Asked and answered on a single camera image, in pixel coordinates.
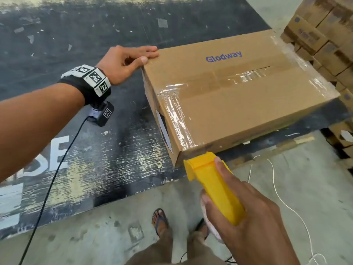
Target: trousers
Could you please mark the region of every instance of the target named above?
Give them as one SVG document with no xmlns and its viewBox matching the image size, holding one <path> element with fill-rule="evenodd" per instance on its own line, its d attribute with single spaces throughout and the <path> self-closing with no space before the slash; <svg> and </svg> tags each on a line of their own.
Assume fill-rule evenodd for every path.
<svg viewBox="0 0 353 265">
<path fill-rule="evenodd" d="M 213 251 L 205 245 L 201 232 L 193 232 L 187 241 L 188 259 L 183 265 L 225 265 L 222 259 L 217 257 Z M 173 232 L 170 228 L 164 230 L 160 239 L 146 249 L 134 254 L 125 265 L 167 265 L 172 263 Z"/>
</svg>

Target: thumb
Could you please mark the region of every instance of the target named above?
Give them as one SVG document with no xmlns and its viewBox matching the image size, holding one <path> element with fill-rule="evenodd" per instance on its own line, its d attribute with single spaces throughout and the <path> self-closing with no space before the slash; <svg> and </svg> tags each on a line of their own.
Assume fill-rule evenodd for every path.
<svg viewBox="0 0 353 265">
<path fill-rule="evenodd" d="M 130 65 L 126 66 L 126 70 L 128 73 L 127 76 L 130 76 L 139 67 L 147 64 L 147 62 L 148 62 L 148 58 L 145 56 L 142 56 L 142 57 L 135 59 L 133 62 L 130 63 Z"/>
<path fill-rule="evenodd" d="M 212 225 L 216 228 L 223 241 L 230 232 L 235 230 L 235 226 L 221 213 L 218 207 L 211 200 L 205 190 L 201 191 L 201 201 L 206 208 L 206 215 Z"/>
</svg>

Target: white cable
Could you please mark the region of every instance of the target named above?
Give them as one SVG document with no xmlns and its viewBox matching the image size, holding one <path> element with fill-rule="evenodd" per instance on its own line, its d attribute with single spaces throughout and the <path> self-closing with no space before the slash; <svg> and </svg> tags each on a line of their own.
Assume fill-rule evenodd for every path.
<svg viewBox="0 0 353 265">
<path fill-rule="evenodd" d="M 312 248 L 312 242 L 311 242 L 310 233 L 309 233 L 309 230 L 308 230 L 308 228 L 307 228 L 307 226 L 306 226 L 304 220 L 302 219 L 302 217 L 301 217 L 295 210 L 291 209 L 288 205 L 286 205 L 285 202 L 284 202 L 284 201 L 281 199 L 281 197 L 278 195 L 278 192 L 277 192 L 277 189 L 276 189 L 276 185 L 275 185 L 275 169 L 274 169 L 274 167 L 273 167 L 272 162 L 271 162 L 269 159 L 267 159 L 267 161 L 269 161 L 270 164 L 271 164 L 271 166 L 272 166 L 272 182 L 273 182 L 273 188 L 275 189 L 275 192 L 276 192 L 276 194 L 277 194 L 277 197 L 280 199 L 280 201 L 281 201 L 286 207 L 288 207 L 288 208 L 289 208 L 290 210 L 292 210 L 295 214 L 297 214 L 297 216 L 298 216 L 298 217 L 301 219 L 301 221 L 303 222 L 304 227 L 305 227 L 305 229 L 306 229 L 306 232 L 307 232 L 307 234 L 308 234 L 309 242 L 310 242 L 311 258 L 309 259 L 309 261 L 308 261 L 308 263 L 307 263 L 306 265 L 309 265 L 309 263 L 310 263 L 312 260 L 314 260 L 317 265 L 320 265 L 319 263 L 317 263 L 317 261 L 316 261 L 316 259 L 315 259 L 316 256 L 322 256 L 322 257 L 324 258 L 325 263 L 327 264 L 326 258 L 324 257 L 324 255 L 322 255 L 322 254 L 320 254 L 320 253 L 315 253 L 315 254 L 314 254 L 314 251 L 313 251 L 313 248 Z M 251 167 L 252 167 L 252 165 L 250 165 L 250 172 L 249 172 L 249 177 L 248 177 L 248 180 L 247 180 L 248 183 L 250 182 Z"/>
</svg>

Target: concrete floor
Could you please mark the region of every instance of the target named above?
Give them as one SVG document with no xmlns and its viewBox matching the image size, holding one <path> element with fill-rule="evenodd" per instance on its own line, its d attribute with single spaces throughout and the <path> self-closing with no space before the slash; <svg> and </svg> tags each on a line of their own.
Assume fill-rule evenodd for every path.
<svg viewBox="0 0 353 265">
<path fill-rule="evenodd" d="M 278 33 L 302 0 L 248 0 Z M 322 135 L 316 140 L 271 158 L 275 181 L 282 199 L 305 220 L 314 252 L 325 255 L 328 264 L 353 264 L 353 177 L 340 168 L 338 157 Z M 246 180 L 249 166 L 234 174 Z M 293 212 L 282 205 L 272 186 L 272 169 L 266 161 L 253 167 L 251 183 L 280 205 L 283 220 L 302 264 L 310 258 L 306 230 Z M 202 217 L 201 186 L 183 178 L 109 205 L 39 228 L 24 264 L 124 264 L 135 252 L 157 240 L 151 225 L 154 209 L 165 210 L 174 230 L 173 262 L 186 251 L 186 237 Z M 131 225 L 141 227 L 143 239 L 132 243 Z M 0 242 L 0 264 L 17 264 L 30 234 Z M 207 241 L 221 258 L 227 248 L 213 236 Z"/>
</svg>

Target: purple logo on box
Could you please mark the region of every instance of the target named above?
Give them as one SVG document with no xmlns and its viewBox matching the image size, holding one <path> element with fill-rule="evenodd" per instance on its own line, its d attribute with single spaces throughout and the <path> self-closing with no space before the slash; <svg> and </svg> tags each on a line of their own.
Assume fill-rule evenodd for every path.
<svg viewBox="0 0 353 265">
<path fill-rule="evenodd" d="M 208 57 L 206 57 L 206 61 L 207 62 L 216 62 L 216 61 L 231 59 L 233 57 L 242 57 L 242 54 L 239 51 L 239 52 L 234 52 L 234 53 L 229 53 L 229 54 L 222 54 L 220 56 L 208 56 Z"/>
</svg>

